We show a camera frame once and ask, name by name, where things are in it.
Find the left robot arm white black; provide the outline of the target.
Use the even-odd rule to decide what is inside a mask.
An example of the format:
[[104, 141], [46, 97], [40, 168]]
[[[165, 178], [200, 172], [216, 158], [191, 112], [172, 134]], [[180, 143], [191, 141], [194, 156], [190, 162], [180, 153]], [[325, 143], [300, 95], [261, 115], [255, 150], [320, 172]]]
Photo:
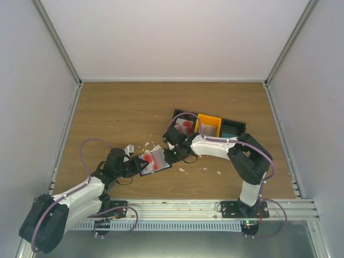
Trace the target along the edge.
[[97, 217], [107, 221], [121, 216], [127, 208], [113, 206], [108, 191], [119, 178], [132, 178], [148, 165], [148, 161], [127, 150], [111, 149], [84, 182], [55, 196], [39, 196], [19, 229], [19, 236], [31, 244], [34, 253], [49, 253], [80, 221]]

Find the black card holder wallet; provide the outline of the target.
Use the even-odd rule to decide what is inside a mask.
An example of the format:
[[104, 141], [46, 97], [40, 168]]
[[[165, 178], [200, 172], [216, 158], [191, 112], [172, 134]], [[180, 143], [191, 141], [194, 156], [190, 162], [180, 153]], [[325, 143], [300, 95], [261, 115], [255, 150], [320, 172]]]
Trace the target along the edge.
[[139, 173], [140, 176], [157, 173], [158, 171], [172, 167], [172, 165], [167, 161], [165, 150], [162, 148], [142, 154], [139, 156], [139, 158], [148, 162], [148, 165], [146, 165], [145, 168]]

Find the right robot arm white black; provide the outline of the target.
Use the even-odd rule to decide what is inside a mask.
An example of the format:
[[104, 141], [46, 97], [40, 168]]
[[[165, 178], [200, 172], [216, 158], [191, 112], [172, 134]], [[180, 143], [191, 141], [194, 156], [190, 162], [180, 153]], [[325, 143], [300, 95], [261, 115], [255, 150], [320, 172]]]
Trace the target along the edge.
[[185, 135], [176, 128], [169, 128], [163, 135], [169, 148], [164, 150], [169, 164], [182, 161], [189, 156], [204, 155], [231, 161], [242, 179], [238, 198], [238, 211], [245, 218], [252, 217], [260, 204], [263, 184], [276, 173], [272, 156], [248, 133], [239, 137], [217, 138], [191, 133]]

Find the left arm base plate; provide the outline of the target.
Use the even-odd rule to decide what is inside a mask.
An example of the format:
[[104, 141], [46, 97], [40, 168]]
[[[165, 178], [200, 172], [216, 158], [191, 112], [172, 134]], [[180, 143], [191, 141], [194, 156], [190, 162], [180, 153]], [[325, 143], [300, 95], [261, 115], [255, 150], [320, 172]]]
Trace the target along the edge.
[[106, 220], [120, 219], [126, 217], [126, 208], [128, 201], [126, 200], [110, 200], [102, 204], [100, 210], [91, 215], [90, 218], [105, 218]]

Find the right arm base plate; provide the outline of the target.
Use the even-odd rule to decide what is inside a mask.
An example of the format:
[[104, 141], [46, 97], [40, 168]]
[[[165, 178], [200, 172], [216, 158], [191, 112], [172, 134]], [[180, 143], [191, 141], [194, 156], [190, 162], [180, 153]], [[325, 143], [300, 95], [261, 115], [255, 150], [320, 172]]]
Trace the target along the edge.
[[269, 218], [269, 209], [266, 202], [259, 202], [248, 206], [239, 200], [220, 202], [223, 218]]

